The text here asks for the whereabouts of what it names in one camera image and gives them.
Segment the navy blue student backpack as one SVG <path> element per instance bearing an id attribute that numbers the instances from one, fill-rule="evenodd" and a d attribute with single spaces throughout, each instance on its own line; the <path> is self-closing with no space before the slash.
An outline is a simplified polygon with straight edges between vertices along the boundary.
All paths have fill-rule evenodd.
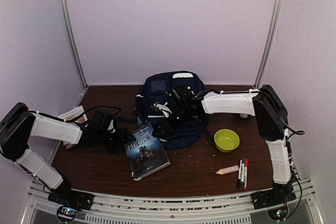
<path id="1" fill-rule="evenodd" d="M 146 79 L 135 98 L 133 117 L 117 117 L 119 122 L 143 126 L 166 118 L 150 105 L 168 102 L 172 114 L 168 119 L 176 121 L 176 128 L 170 140 L 159 138 L 166 150 L 178 150 L 195 144 L 202 134 L 214 139 L 207 128 L 208 115 L 204 112 L 201 99 L 207 93 L 206 86 L 197 74 L 188 71 L 158 73 Z"/>

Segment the dark Wuthering Heights book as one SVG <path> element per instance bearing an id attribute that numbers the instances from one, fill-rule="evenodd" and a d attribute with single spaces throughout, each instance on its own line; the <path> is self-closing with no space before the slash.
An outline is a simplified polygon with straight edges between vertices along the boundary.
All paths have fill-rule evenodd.
<path id="1" fill-rule="evenodd" d="M 142 180 L 171 164 L 161 142 L 153 136 L 153 131 L 151 123 L 141 126 L 131 133 L 133 140 L 124 146 L 135 181 Z"/>

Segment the white Afternoon Tea book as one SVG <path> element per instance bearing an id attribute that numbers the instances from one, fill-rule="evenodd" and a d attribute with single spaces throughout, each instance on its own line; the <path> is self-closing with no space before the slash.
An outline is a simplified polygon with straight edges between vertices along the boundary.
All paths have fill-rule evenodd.
<path id="1" fill-rule="evenodd" d="M 60 114 L 58 115 L 58 118 L 60 119 L 64 119 L 64 120 L 72 120 L 74 118 L 77 118 L 80 114 L 84 113 L 84 108 L 83 106 L 78 106 L 78 107 L 75 107 L 74 109 L 68 111 L 68 112 L 65 112 L 63 114 Z M 78 117 L 75 122 L 77 123 L 85 123 L 87 122 L 88 118 L 87 118 L 87 115 L 86 114 L 83 114 L 82 116 Z M 75 145 L 74 144 L 69 144 L 67 142 L 63 142 L 64 146 L 66 149 L 70 149 L 72 147 L 74 147 Z"/>

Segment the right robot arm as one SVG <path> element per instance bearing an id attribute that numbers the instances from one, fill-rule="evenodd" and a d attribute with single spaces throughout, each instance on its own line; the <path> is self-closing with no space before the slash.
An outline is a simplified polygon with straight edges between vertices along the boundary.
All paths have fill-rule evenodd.
<path id="1" fill-rule="evenodd" d="M 159 120 L 154 136 L 167 138 L 193 116 L 215 113 L 233 113 L 254 116 L 259 135 L 266 141 L 273 168 L 273 187 L 265 193 L 255 193 L 254 200 L 271 200 L 279 204 L 293 193 L 291 147 L 288 112 L 270 85 L 248 91 L 201 91 L 193 94 L 183 84 L 168 92 L 177 108 Z"/>

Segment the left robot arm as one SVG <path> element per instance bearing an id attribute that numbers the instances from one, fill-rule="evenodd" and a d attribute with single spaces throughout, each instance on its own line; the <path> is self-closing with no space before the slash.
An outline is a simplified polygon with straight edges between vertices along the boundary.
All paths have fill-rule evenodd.
<path id="1" fill-rule="evenodd" d="M 42 181 L 64 205 L 71 205 L 76 197 L 70 183 L 55 168 L 33 151 L 30 137 L 58 140 L 70 145 L 103 146 L 108 153 L 116 153 L 124 144 L 133 140 L 128 129 L 117 127 L 116 116 L 121 108 L 113 107 L 115 113 L 105 112 L 105 105 L 88 109 L 92 117 L 79 122 L 86 111 L 75 108 L 63 117 L 55 117 L 29 109 L 18 102 L 1 120 L 1 155 L 17 163 Z"/>

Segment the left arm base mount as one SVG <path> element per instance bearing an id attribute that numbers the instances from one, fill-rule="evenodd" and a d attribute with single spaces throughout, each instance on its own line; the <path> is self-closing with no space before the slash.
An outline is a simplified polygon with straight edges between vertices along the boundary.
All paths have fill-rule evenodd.
<path id="1" fill-rule="evenodd" d="M 56 189 L 47 184 L 44 185 L 45 188 L 49 190 L 48 200 L 60 204 L 56 210 L 56 217 L 61 223 L 74 221 L 78 213 L 90 210 L 93 204 L 93 194 L 73 190 L 67 179 L 64 179 Z"/>

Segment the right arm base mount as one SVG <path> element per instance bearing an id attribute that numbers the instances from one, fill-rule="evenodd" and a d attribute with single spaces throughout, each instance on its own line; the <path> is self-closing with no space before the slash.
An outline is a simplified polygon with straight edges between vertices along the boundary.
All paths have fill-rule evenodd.
<path id="1" fill-rule="evenodd" d="M 276 222 L 285 221 L 289 217 L 288 202 L 295 199 L 292 181 L 287 184 L 273 183 L 271 189 L 251 194 L 254 209 L 267 208 L 268 217 Z"/>

